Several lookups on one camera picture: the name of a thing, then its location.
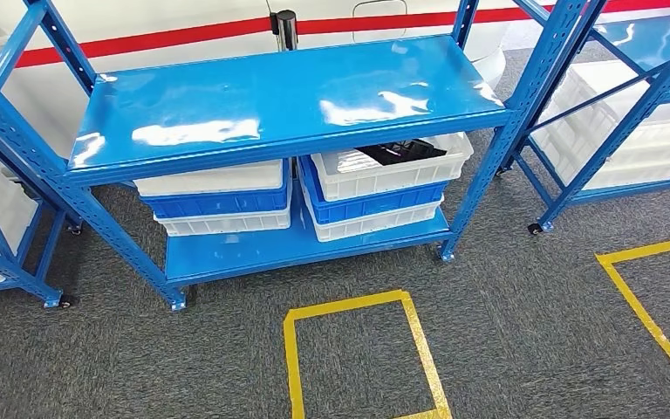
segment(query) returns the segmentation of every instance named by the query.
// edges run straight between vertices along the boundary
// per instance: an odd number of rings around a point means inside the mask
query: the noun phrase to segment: black object in crate
[[[439,157],[447,153],[446,150],[435,148],[433,144],[423,140],[388,142],[376,146],[356,148],[359,152],[368,155],[382,166]]]

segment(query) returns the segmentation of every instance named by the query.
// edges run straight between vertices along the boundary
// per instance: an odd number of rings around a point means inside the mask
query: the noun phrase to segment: blue shelf
[[[670,60],[670,16],[597,24],[594,29],[592,36],[638,73]],[[665,102],[670,102],[670,92]]]
[[[440,208],[435,218],[362,236],[320,243],[299,182],[291,198],[291,227],[285,230],[169,237],[166,276],[173,286],[321,260],[445,240],[452,235]]]
[[[580,190],[571,202],[575,204],[593,203],[609,198],[631,196],[663,189],[670,189],[670,179],[668,181],[638,183],[635,185],[616,186],[613,188]]]
[[[65,177],[81,185],[503,125],[448,35],[99,74]]]

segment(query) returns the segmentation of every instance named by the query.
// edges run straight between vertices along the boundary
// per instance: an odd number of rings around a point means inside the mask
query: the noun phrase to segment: floor marking
[[[314,306],[292,308],[284,318],[284,349],[286,351],[286,367],[289,370],[289,397],[291,398],[291,417],[293,419],[304,419],[304,399],[302,396],[302,382],[299,375],[299,354],[297,351],[297,332],[294,328],[296,320],[308,319],[310,317],[322,316],[376,306],[378,304],[393,303],[399,301],[402,303],[407,322],[412,331],[414,344],[417,346],[417,352],[420,355],[422,368],[425,370],[427,384],[433,395],[435,409],[427,412],[420,412],[413,415],[401,416],[397,419],[451,419],[448,400],[443,393],[443,386],[438,377],[438,370],[433,362],[433,355],[430,354],[430,348],[427,346],[427,339],[422,331],[420,319],[417,318],[417,310],[409,295],[409,292],[394,290],[381,292],[378,294],[356,297],[353,299],[341,299],[330,303],[317,304]]]
[[[646,327],[648,332],[653,336],[656,342],[659,344],[661,349],[669,356],[670,359],[670,340],[667,339],[664,332],[661,331],[661,328],[656,325],[653,321],[651,315],[648,314],[643,305],[640,304],[638,298],[631,291],[628,284],[626,284],[623,277],[620,276],[618,270],[615,269],[613,264],[618,262],[624,262],[627,260],[633,260],[638,258],[645,258],[648,256],[658,255],[659,253],[664,253],[670,251],[670,241],[656,244],[649,244],[648,246],[637,247],[635,249],[628,249],[627,251],[616,251],[614,253],[607,253],[605,255],[595,254],[599,264],[605,268],[607,275],[610,276],[612,282],[618,287],[618,290],[623,297],[626,298],[626,301],[631,306],[633,311],[636,313],[640,319],[643,326]]]

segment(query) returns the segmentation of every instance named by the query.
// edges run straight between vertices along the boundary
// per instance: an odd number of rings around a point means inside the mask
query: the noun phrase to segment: caster wheel
[[[58,307],[69,308],[75,306],[78,303],[79,303],[78,297],[73,297],[72,295],[69,294],[63,294],[60,296],[60,302],[58,303]]]
[[[537,235],[543,233],[544,230],[543,230],[543,228],[541,227],[541,224],[539,224],[539,223],[534,223],[534,224],[531,224],[531,225],[528,226],[528,231],[529,231],[530,234],[532,234],[533,236],[537,236]]]

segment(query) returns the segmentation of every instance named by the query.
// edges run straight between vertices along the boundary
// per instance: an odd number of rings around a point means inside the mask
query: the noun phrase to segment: blue metal shelving unit
[[[462,50],[476,0],[461,0],[450,35],[102,74],[94,73],[49,0],[26,3],[46,8],[43,28],[90,100],[66,165],[0,93],[0,147],[26,156],[31,172],[174,310],[186,306],[181,286],[245,273],[425,243],[441,242],[441,257],[453,258],[496,167],[526,121],[543,107],[551,75],[561,70],[592,22],[585,0],[562,0],[550,15],[546,12],[548,24],[521,81],[502,103]],[[289,229],[171,237],[165,272],[88,189],[487,127],[496,134],[452,223],[438,210],[423,223],[320,243],[295,193]]]
[[[27,6],[27,12],[0,51],[0,88],[14,69],[20,54],[37,27],[40,24],[48,24],[48,27],[51,27],[52,23],[60,22],[59,19],[51,17],[49,3],[28,2]],[[4,141],[6,132],[13,135],[19,134],[16,126],[0,124],[0,161],[38,197],[36,199],[38,208],[16,252],[12,252],[0,227],[0,275],[4,277],[4,281],[0,282],[0,290],[21,288],[42,299],[45,307],[69,306],[73,298],[58,289],[49,287],[44,279],[66,222],[68,230],[78,233],[82,223],[81,217],[57,191],[45,182],[40,170],[31,164],[28,153],[19,155],[8,141]],[[40,219],[48,213],[51,213],[52,216],[50,233],[41,251],[37,268],[32,273],[24,268],[24,261],[32,246]]]
[[[537,13],[533,17],[540,24],[545,24],[547,14]],[[587,37],[581,38],[579,49],[586,42]],[[616,22],[609,24],[597,24],[589,30],[589,39],[597,40],[600,44],[611,51],[616,57],[630,66],[638,76],[616,86],[613,89],[601,93],[591,100],[587,100],[574,106],[559,115],[536,124],[540,113],[536,113],[524,135],[506,154],[502,164],[497,170],[498,174],[511,168],[513,162],[517,162],[521,170],[528,176],[530,183],[536,189],[547,206],[547,210],[537,219],[537,223],[528,226],[531,233],[537,234],[553,228],[551,222],[558,217],[569,205],[579,203],[591,203],[619,196],[630,196],[655,190],[670,189],[670,180],[661,182],[648,182],[614,188],[582,190],[584,185],[597,173],[605,163],[605,159],[612,155],[615,150],[625,141],[638,124],[648,117],[658,105],[670,103],[670,16],[650,17],[645,19]],[[564,71],[571,64],[573,57],[568,57]],[[561,73],[556,77],[553,86],[558,84]],[[619,92],[623,88],[631,86],[641,80],[647,80],[649,87],[646,93],[632,107],[620,124],[610,133],[602,143],[597,152],[582,167],[579,173],[569,184],[564,184],[555,173],[553,165],[544,152],[537,146],[530,135],[533,131],[544,127],[551,122],[574,113],[577,110],[601,100],[611,94]],[[552,91],[546,94],[546,100],[550,98]],[[552,197],[549,191],[537,178],[530,166],[520,155],[528,147],[532,150],[543,164],[544,168],[551,174],[551,178],[560,188],[561,192]]]

